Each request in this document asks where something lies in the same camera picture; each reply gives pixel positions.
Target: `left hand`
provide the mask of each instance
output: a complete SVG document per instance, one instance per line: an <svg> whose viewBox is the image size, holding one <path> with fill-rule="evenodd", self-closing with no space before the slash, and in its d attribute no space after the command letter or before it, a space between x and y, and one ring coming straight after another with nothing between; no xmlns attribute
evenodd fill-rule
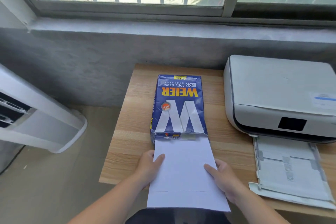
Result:
<svg viewBox="0 0 336 224"><path fill-rule="evenodd" d="M137 177L143 188L156 178L164 159L165 154L161 154L155 161L153 161L154 150L146 151L141 155L138 166L134 171L134 175Z"/></svg>

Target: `white paper sheet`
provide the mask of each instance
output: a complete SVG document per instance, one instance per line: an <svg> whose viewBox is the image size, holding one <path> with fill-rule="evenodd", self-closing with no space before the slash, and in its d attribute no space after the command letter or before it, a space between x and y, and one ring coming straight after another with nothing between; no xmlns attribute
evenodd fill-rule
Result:
<svg viewBox="0 0 336 224"><path fill-rule="evenodd" d="M225 194L205 171L205 163L216 168L208 137L196 140L155 141L154 160L166 154L156 179L149 186L147 207L204 208L229 212Z"/></svg>

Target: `wooden table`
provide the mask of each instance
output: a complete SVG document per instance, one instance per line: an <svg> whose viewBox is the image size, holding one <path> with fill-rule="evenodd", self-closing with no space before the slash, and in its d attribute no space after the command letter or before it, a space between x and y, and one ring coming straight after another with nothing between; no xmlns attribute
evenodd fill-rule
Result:
<svg viewBox="0 0 336 224"><path fill-rule="evenodd" d="M257 182L252 138L231 126L225 115L223 71L140 64L134 68L99 181L117 184L133 172L144 151L153 149L149 124L158 74L202 76L205 122L214 157L228 162L246 186ZM318 149L336 198L336 144ZM336 211L265 200L277 210L336 218Z"/></svg>

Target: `orange circular badge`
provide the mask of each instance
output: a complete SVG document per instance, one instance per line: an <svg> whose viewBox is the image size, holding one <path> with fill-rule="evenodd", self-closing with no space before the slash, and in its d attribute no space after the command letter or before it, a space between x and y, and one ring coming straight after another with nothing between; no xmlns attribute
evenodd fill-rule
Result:
<svg viewBox="0 0 336 224"><path fill-rule="evenodd" d="M170 109L170 104L167 103L167 102L164 102L164 103L161 105L161 108L162 108L162 110L167 111L167 110Z"/></svg>

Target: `gray wall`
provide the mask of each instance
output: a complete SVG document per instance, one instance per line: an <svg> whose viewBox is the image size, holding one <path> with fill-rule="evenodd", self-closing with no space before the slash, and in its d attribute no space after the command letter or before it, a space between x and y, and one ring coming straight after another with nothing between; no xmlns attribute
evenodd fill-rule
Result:
<svg viewBox="0 0 336 224"><path fill-rule="evenodd" d="M121 106L136 63L224 69L231 54L313 60L336 44L0 28L0 63L62 103Z"/></svg>

